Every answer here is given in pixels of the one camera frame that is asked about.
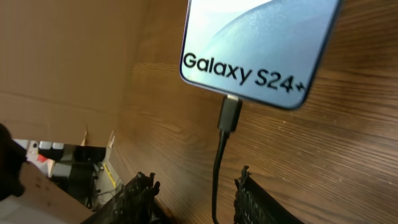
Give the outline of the brown cardboard box wall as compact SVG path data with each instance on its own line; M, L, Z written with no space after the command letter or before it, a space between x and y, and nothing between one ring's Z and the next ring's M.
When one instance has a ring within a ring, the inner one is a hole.
M1 0L1 123L12 136L105 147L147 5Z

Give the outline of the blue Galaxy smartphone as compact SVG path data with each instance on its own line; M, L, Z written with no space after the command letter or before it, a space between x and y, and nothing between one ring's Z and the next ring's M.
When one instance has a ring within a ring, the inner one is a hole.
M190 0L180 76L283 110L307 99L340 0Z

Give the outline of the cluttered background equipment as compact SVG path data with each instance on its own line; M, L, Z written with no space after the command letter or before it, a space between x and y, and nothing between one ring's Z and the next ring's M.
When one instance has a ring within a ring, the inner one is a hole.
M110 201L123 184L109 161L112 145L93 147L26 139L15 142L43 175L93 211Z

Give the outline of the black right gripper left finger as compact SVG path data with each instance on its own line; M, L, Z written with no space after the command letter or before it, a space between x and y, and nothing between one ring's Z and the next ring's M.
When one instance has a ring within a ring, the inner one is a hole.
M160 182L154 179L153 172L138 172L82 224L168 224L170 219L155 201Z

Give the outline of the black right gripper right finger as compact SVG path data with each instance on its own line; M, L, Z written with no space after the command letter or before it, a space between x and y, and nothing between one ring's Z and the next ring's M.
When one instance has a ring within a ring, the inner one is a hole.
M248 166L244 166L241 176L234 180L237 187L234 223L304 224L255 182L248 169Z

